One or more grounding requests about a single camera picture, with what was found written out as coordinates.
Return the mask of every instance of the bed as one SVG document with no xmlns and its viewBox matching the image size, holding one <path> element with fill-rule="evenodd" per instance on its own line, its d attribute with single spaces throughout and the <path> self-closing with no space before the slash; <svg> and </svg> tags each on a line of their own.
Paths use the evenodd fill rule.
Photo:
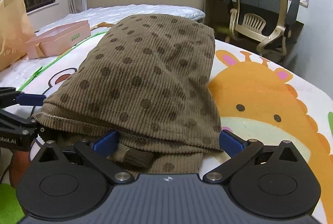
<svg viewBox="0 0 333 224">
<path fill-rule="evenodd" d="M 103 12 L 107 7 L 131 5 L 133 1 L 88 0 L 88 7 Z M 147 5 L 165 4 L 168 1 L 173 6 L 204 10 L 204 0 L 138 0 L 140 4 Z M 72 22 L 76 16 L 88 17 L 84 15 L 70 15 L 60 20 L 59 24 Z M 43 64 L 46 66 L 28 82 L 25 81 L 21 89 L 26 93 L 52 94 L 77 71 L 88 52 L 105 33 L 106 29 L 94 33 L 59 58 L 45 59 Z M 245 140 L 259 139 L 266 145 L 277 145 L 281 140 L 291 140 L 296 145 L 321 184 L 321 200 L 313 215 L 321 223 L 333 224 L 333 101 L 320 89 L 281 66 L 218 40 L 215 40 L 209 90 L 219 109 L 222 129 L 228 129 Z M 6 110 L 28 117 L 38 108 L 12 106 Z M 41 144 L 43 140 L 40 138 L 33 143 L 30 159 Z M 228 159 L 226 153 L 206 155 L 200 176 Z M 3 161 L 7 166 L 8 157 L 4 157 Z"/>
</svg>

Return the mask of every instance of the paper bag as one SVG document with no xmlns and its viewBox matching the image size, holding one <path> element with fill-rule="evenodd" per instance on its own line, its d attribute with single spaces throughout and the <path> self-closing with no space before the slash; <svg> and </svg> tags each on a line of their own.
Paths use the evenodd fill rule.
<svg viewBox="0 0 333 224">
<path fill-rule="evenodd" d="M 1 0 L 0 71 L 26 54 L 25 42 L 34 36 L 24 0 Z"/>
</svg>

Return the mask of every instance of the white bedsheet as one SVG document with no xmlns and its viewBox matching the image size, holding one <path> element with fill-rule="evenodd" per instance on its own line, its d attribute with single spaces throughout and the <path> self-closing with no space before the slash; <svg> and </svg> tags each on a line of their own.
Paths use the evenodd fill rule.
<svg viewBox="0 0 333 224">
<path fill-rule="evenodd" d="M 191 7 L 170 5 L 128 5 L 114 6 L 108 8 L 89 9 L 77 14 L 69 14 L 65 18 L 51 23 L 40 29 L 37 35 L 42 34 L 54 27 L 73 22 L 88 20 L 90 27 L 101 22 L 116 24 L 123 18 L 133 14 L 170 14 L 182 16 L 195 21 L 203 19 L 205 13 Z M 109 30 L 109 28 L 98 28 L 92 34 Z M 0 72 L 0 87 L 21 87 L 30 76 L 41 67 L 54 61 L 57 57 L 29 60 L 27 56 L 13 63 L 10 67 Z"/>
</svg>

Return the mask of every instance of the cartoon giraffe print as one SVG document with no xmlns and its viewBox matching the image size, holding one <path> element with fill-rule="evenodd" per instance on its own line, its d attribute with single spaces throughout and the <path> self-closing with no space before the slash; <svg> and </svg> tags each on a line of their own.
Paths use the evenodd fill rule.
<svg viewBox="0 0 333 224">
<path fill-rule="evenodd" d="M 316 175 L 327 222 L 333 223 L 330 145 L 318 133 L 316 122 L 307 115 L 307 107 L 297 99 L 296 90 L 286 84 L 293 75 L 283 68 L 272 71 L 268 60 L 262 58 L 262 63 L 253 62 L 251 53 L 241 53 L 245 61 L 239 61 L 225 50 L 215 53 L 228 67 L 209 83 L 222 128 L 245 140 L 257 138 L 266 145 L 291 140 Z"/>
</svg>

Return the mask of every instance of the brown corduroy pants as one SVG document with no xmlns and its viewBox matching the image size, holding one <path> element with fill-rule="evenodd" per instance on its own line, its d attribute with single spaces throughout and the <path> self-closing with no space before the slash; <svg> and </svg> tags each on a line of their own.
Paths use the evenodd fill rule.
<svg viewBox="0 0 333 224">
<path fill-rule="evenodd" d="M 196 173 L 219 150 L 220 118 L 207 88 L 214 31 L 171 15 L 113 26 L 36 120 L 60 145 L 120 132 L 109 158 L 133 173 Z"/>
</svg>

